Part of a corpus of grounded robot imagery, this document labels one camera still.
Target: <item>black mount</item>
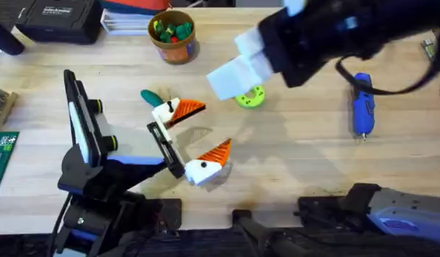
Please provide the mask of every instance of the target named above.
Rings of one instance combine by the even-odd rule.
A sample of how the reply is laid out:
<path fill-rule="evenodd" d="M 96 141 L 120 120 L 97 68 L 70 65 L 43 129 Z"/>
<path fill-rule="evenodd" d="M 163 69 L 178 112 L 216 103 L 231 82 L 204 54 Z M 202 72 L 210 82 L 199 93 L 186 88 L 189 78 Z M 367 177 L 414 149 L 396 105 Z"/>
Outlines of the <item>black mount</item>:
<path fill-rule="evenodd" d="M 346 196 L 301 197 L 294 215 L 301 218 L 304 228 L 381 233 L 367 218 L 369 203 L 380 190 L 376 184 L 356 183 Z"/>
<path fill-rule="evenodd" d="M 233 228 L 240 230 L 254 256 L 322 257 L 325 253 L 296 245 L 283 229 L 266 228 L 252 219 L 249 210 L 234 210 Z"/>
<path fill-rule="evenodd" d="M 59 188 L 69 189 L 73 197 L 56 237 L 57 253 L 69 248 L 87 256 L 117 256 L 126 250 L 134 231 L 152 234 L 157 227 L 176 230 L 181 225 L 180 199 L 146 199 L 126 191 L 160 172 L 164 164 L 137 166 L 110 161 L 103 168 L 92 168 L 82 161 L 75 145 L 61 167 Z"/>
<path fill-rule="evenodd" d="M 115 136 L 101 134 L 96 116 L 103 113 L 102 102 L 88 98 L 84 85 L 76 80 L 72 71 L 64 71 L 64 82 L 73 146 L 63 158 L 58 182 L 58 187 L 69 195 L 52 235 L 56 236 L 56 252 L 62 253 L 68 248 L 88 257 L 121 256 L 137 231 L 151 236 L 159 229 L 178 229 L 181 225 L 180 199 L 146 199 L 142 194 L 128 191 L 165 168 L 170 168 L 177 178 L 183 176 L 183 166 L 177 162 L 171 146 L 166 150 L 173 155 L 168 157 L 162 149 L 164 161 L 154 165 L 109 160 L 109 152 L 117 150 L 119 142 Z M 76 143 L 78 134 L 83 135 L 78 138 L 80 143 Z M 160 140 L 158 143 L 160 146 L 165 142 Z M 56 234 L 63 214 L 63 226 Z"/>

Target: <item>wooden table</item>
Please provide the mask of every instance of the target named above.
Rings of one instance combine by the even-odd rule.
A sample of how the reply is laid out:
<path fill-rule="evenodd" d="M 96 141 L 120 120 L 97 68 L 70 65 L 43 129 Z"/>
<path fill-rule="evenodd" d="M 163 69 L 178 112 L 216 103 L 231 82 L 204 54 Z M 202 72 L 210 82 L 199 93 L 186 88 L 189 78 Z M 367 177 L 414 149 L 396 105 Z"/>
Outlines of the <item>wooden table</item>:
<path fill-rule="evenodd" d="M 133 188 L 150 198 L 181 198 L 182 228 L 227 228 L 235 208 L 256 210 L 268 226 L 291 225 L 298 197 L 343 194 L 355 182 L 440 196 L 440 77 L 414 94 L 377 97 L 376 128 L 366 143 L 355 141 L 350 88 L 332 62 L 299 89 L 275 75 L 257 110 L 216 99 L 206 74 L 238 54 L 236 35 L 276 9 L 184 11 L 196 22 L 201 51 L 182 66 L 164 63 L 145 36 L 102 35 L 93 46 L 25 40 L 25 54 L 0 56 L 0 87 L 21 95 L 6 125 L 21 133 L 0 187 L 0 234 L 50 232 L 66 196 L 56 187 L 71 143 L 64 69 L 103 100 L 112 124 L 145 130 L 151 108 L 140 90 L 169 89 L 207 103 L 174 133 L 206 130 L 202 146 L 233 138 L 233 168 L 216 185 L 197 188 L 163 171 Z M 407 86 L 429 64 L 419 45 L 429 36 L 390 44 L 374 60 L 349 59 L 347 66 L 370 72 L 377 87 Z"/>

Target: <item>green tape roll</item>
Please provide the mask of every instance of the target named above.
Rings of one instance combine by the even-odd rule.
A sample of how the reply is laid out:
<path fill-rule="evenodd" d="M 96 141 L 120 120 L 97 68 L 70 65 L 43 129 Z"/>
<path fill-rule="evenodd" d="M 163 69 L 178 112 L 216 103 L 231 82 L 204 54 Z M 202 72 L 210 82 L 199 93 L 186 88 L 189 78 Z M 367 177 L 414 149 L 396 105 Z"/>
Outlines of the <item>green tape roll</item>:
<path fill-rule="evenodd" d="M 236 96 L 236 102 L 240 105 L 240 107 L 245 109 L 255 109 L 263 104 L 264 98 L 266 97 L 263 86 L 255 86 L 252 90 L 250 90 L 250 93 L 252 93 L 254 96 Z"/>

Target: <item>green circuit board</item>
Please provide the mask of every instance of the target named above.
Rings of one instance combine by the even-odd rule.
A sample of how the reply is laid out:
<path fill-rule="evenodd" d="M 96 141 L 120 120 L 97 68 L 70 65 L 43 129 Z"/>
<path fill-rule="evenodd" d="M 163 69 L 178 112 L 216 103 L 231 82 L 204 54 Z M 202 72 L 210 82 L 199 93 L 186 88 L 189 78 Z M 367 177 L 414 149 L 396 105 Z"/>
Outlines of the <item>green circuit board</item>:
<path fill-rule="evenodd" d="M 19 132 L 0 132 L 0 183 L 18 137 Z"/>

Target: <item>black cable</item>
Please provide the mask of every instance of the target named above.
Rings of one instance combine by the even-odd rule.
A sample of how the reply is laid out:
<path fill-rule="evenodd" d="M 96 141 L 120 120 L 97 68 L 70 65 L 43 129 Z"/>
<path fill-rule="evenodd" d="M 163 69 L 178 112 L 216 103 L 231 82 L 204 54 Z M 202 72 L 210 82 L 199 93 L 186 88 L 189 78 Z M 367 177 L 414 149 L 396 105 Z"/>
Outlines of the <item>black cable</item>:
<path fill-rule="evenodd" d="M 438 37 L 438 50 L 434 57 L 434 60 L 431 62 L 426 73 L 423 77 L 417 81 L 414 85 L 409 86 L 405 89 L 399 91 L 386 91 L 381 89 L 371 88 L 363 81 L 357 81 L 351 74 L 348 72 L 345 67 L 342 65 L 342 61 L 355 56 L 355 54 L 351 54 L 341 58 L 336 64 L 336 70 L 343 76 L 355 89 L 358 91 L 363 91 L 368 94 L 378 95 L 378 96 L 391 96 L 391 95 L 399 95 L 399 94 L 407 94 L 414 91 L 417 91 L 427 85 L 432 79 L 434 79 L 440 73 L 440 36 Z"/>
<path fill-rule="evenodd" d="M 427 252 L 421 252 L 419 249 L 416 248 L 406 248 L 409 246 L 405 246 L 403 248 L 398 248 L 397 245 L 387 245 L 387 244 L 383 244 L 383 243 L 334 243 L 334 242 L 326 242 L 326 241 L 322 241 L 318 238 L 314 238 L 313 236 L 309 236 L 301 231 L 298 231 L 297 229 L 294 228 L 285 228 L 285 231 L 289 232 L 289 233 L 296 233 L 306 239 L 309 239 L 310 241 L 313 241 L 314 243 L 317 244 L 321 244 L 321 245 L 325 245 L 325 246 L 330 246 L 330 247 L 334 247 L 334 248 L 341 248 L 341 247 L 350 247 L 350 248 L 386 248 L 389 250 L 399 250 L 399 251 L 403 251 L 404 253 L 410 253 L 410 256 L 413 256 L 413 254 L 415 253 L 419 253 L 421 254 L 421 256 L 431 256 L 430 253 Z"/>
<path fill-rule="evenodd" d="M 155 242 L 159 242 L 159 243 L 178 243 L 178 242 L 181 241 L 180 238 L 168 239 L 168 240 L 157 239 L 157 238 L 149 238 L 149 239 L 152 240 L 152 241 L 155 241 Z"/>
<path fill-rule="evenodd" d="M 56 234 L 58 233 L 58 228 L 60 227 L 61 219 L 63 218 L 64 213 L 66 212 L 66 208 L 68 207 L 71 198 L 72 198 L 72 194 L 68 193 L 68 196 L 66 197 L 66 200 L 64 201 L 63 206 L 61 207 L 60 213 L 56 218 L 54 229 L 51 231 L 51 235 L 50 235 L 49 247 L 47 248 L 47 257 L 52 257 L 54 254 L 54 244 L 55 244 Z"/>
<path fill-rule="evenodd" d="M 138 243 L 139 247 L 136 250 L 136 254 L 134 254 L 134 257 L 137 257 L 139 253 L 142 251 L 142 248 L 144 247 L 144 244 L 154 235 L 154 231 L 146 231 L 146 236 Z"/>

